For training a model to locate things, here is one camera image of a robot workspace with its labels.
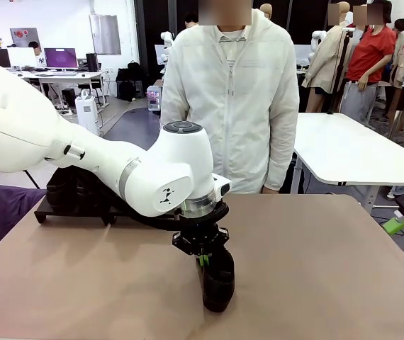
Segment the purple screen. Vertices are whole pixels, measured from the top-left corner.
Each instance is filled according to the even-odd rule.
[[[45,48],[46,66],[58,69],[78,67],[74,48]]]

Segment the brown tabletop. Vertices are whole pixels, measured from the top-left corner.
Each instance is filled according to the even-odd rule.
[[[168,232],[29,213],[0,243],[0,337],[404,339],[404,253],[347,196],[231,195],[236,291],[204,310]]]

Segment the black pants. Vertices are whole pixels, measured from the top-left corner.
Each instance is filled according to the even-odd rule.
[[[386,95],[386,106],[385,106],[385,114],[388,113],[389,109],[391,108],[391,104],[393,102],[395,93],[394,86],[385,86],[385,95]]]

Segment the person's hand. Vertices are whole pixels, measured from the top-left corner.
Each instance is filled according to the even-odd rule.
[[[269,194],[277,194],[277,193],[279,193],[279,191],[275,191],[275,190],[271,190],[266,187],[263,187],[262,193],[269,195]]]
[[[369,75],[363,74],[363,76],[358,80],[358,91],[364,91],[367,87],[367,83],[369,82]]]

